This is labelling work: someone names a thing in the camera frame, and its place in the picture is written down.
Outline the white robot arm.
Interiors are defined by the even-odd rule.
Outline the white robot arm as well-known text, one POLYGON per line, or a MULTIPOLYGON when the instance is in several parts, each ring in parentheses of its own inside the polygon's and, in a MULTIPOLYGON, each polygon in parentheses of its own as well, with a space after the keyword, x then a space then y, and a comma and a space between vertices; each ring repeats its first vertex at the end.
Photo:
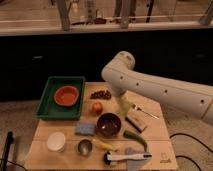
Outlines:
POLYGON ((159 103, 193 114, 213 126, 213 86, 139 73, 134 56, 118 52, 101 72, 114 96, 132 91, 159 103))

